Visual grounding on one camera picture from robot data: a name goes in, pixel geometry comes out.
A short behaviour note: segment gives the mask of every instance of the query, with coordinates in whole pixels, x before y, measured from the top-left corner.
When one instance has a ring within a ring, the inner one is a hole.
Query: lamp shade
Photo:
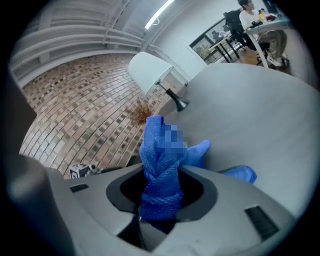
[[[129,63],[128,71],[144,94],[152,92],[174,66],[146,52],[139,52]]]

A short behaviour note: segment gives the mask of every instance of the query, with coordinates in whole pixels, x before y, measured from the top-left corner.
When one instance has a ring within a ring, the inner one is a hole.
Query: black lamp base
[[[176,105],[176,110],[178,112],[184,110],[188,104],[190,103],[189,100],[180,98],[178,95],[176,95],[171,89],[168,89],[165,91],[170,97],[171,99],[173,99],[173,101],[175,102]]]

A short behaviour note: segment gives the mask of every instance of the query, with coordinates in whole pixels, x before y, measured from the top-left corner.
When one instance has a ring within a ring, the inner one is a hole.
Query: white round table
[[[205,168],[250,166],[254,185],[299,217],[319,179],[319,92],[288,74],[239,63],[211,64],[180,94],[185,89],[186,109],[177,112],[170,101],[159,114],[189,147],[211,141]]]

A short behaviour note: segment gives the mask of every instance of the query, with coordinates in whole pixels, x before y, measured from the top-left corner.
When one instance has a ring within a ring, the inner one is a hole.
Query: ceiling
[[[175,0],[159,17],[160,24],[146,30],[147,22],[166,1],[52,1],[27,25],[16,43],[9,62],[11,70],[19,81],[34,70],[71,55],[145,51],[194,0]]]

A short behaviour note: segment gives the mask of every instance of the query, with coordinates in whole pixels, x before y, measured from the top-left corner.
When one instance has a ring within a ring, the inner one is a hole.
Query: black vent
[[[260,206],[244,210],[262,241],[267,240],[279,231],[275,223],[267,216]]]
[[[85,189],[87,189],[87,188],[89,188],[88,185],[86,185],[86,184],[79,184],[79,185],[75,185],[75,186],[70,187],[70,190],[72,191],[72,193],[75,193],[75,192],[79,192],[79,191],[81,191],[81,190],[85,190]]]

